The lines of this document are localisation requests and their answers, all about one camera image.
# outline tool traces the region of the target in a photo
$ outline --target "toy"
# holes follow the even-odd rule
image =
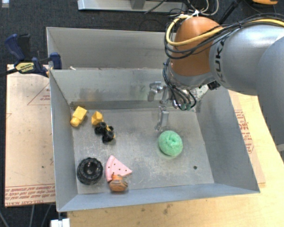
[[[87,110],[78,106],[75,110],[75,112],[72,115],[71,119],[71,125],[73,127],[78,127],[79,124],[82,123],[84,117],[86,116]]]
[[[127,189],[128,183],[121,175],[112,174],[112,181],[108,184],[113,192],[123,192]]]
[[[91,124],[92,125],[97,125],[100,122],[103,122],[103,115],[99,111],[95,111],[95,113],[91,117]]]
[[[85,185],[96,184],[103,174],[103,166],[96,158],[82,160],[77,168],[77,178]]]
[[[110,156],[105,167],[106,180],[112,180],[112,175],[126,176],[132,173],[132,170],[117,160],[114,156]]]
[[[159,136],[159,147],[164,154],[176,157],[182,152],[182,139],[174,131],[164,131]]]
[[[96,134],[102,134],[102,142],[109,143],[115,138],[114,128],[108,126],[105,122],[100,122],[95,128]]]

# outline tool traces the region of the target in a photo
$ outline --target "green toy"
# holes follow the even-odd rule
[[[182,152],[182,139],[174,131],[164,131],[159,136],[159,147],[164,154],[176,157]]]

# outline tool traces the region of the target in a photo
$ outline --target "yellow toy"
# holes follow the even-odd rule
[[[71,125],[73,127],[78,127],[79,124],[82,123],[84,117],[86,116],[87,110],[78,106],[74,112],[74,114],[72,115],[72,119],[71,119]]]
[[[95,111],[95,113],[91,117],[91,124],[92,125],[97,125],[100,122],[103,122],[103,115],[102,115],[102,113],[100,113],[98,111]]]

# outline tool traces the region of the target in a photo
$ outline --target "black rubber object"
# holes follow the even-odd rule
[[[96,184],[103,174],[103,166],[96,158],[86,158],[77,168],[77,178],[85,185]]]

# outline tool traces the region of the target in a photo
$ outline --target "small orange figure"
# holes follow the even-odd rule
[[[112,181],[109,182],[109,188],[113,192],[123,192],[127,189],[128,184],[121,175],[112,174]]]

